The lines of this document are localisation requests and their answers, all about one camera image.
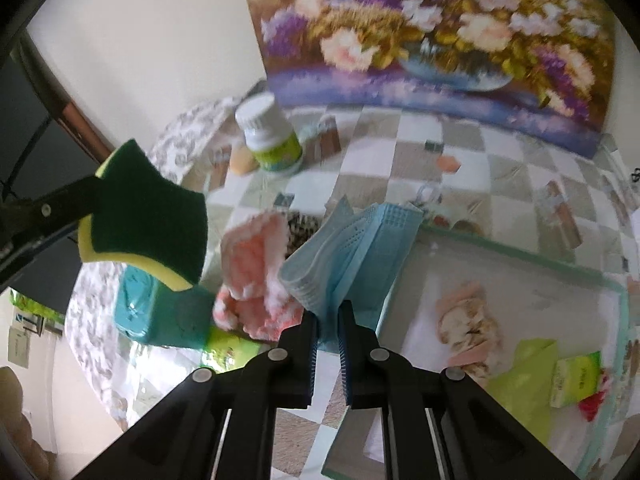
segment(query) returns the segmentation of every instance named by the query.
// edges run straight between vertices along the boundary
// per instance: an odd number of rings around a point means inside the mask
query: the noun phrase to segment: green packet
[[[598,390],[600,352],[560,359],[551,387],[552,408],[563,408],[591,397]]]
[[[222,374],[244,367],[262,349],[262,343],[238,337],[232,332],[212,326],[209,338],[202,349],[201,366]]]

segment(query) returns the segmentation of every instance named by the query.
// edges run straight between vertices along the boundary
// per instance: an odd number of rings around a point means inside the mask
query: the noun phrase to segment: white bottle
[[[236,121],[264,171],[284,175],[300,168],[302,147],[273,93],[263,92],[242,103],[236,110]]]

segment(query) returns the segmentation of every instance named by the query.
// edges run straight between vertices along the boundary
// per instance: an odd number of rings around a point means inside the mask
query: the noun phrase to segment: silver screw
[[[447,376],[447,379],[451,379],[452,381],[461,381],[466,375],[465,371],[457,366],[447,368],[444,370],[444,374]]]
[[[389,359],[389,352],[387,350],[385,350],[384,348],[375,348],[369,353],[369,356],[374,361],[382,362],[382,361],[386,361],[387,359]]]
[[[272,361],[284,361],[289,355],[289,352],[284,348],[274,348],[273,350],[269,350],[267,355]]]
[[[197,383],[206,383],[213,377],[213,372],[208,368],[198,368],[191,375],[191,379],[196,381]]]

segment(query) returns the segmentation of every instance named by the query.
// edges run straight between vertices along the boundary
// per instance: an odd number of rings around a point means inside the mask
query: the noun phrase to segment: blue bowl in painting
[[[425,61],[419,54],[412,54],[408,59],[398,59],[398,62],[414,77],[453,90],[490,92],[502,88],[511,81],[511,76],[498,71],[477,72],[476,74],[468,74],[460,70],[444,72]]]

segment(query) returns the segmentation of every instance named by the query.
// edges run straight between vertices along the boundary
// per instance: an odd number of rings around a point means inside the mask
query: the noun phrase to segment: checkered tablecloth
[[[315,126],[327,114],[336,119],[340,152],[288,178],[229,173],[225,186],[207,198],[210,242],[274,205],[322,217],[342,196],[356,208],[375,202],[420,203],[428,197],[447,212],[452,225],[463,221],[497,242],[609,272],[621,281],[627,274],[638,278],[638,245],[629,219],[635,199],[610,137],[605,136],[592,161],[532,137],[444,116],[368,107],[289,112],[297,131]],[[182,130],[188,133],[192,127],[187,122]],[[455,158],[459,169],[442,171],[441,155]],[[549,197],[550,182],[558,196]],[[554,215],[562,202],[570,213]],[[111,276],[118,275],[114,267]],[[101,400],[125,428],[193,370],[199,354],[144,347],[123,337],[117,341],[117,356],[105,364],[110,368],[100,379],[104,393],[108,378],[109,397],[103,394]],[[98,346],[83,341],[72,348],[82,362],[84,353],[96,353]],[[344,413],[339,369],[338,356],[319,352],[310,409],[278,411],[273,478],[323,478],[322,463]],[[632,378],[626,387],[630,394]],[[625,408],[622,422],[640,413],[640,402],[628,404],[638,408],[635,413],[635,408],[629,413]]]

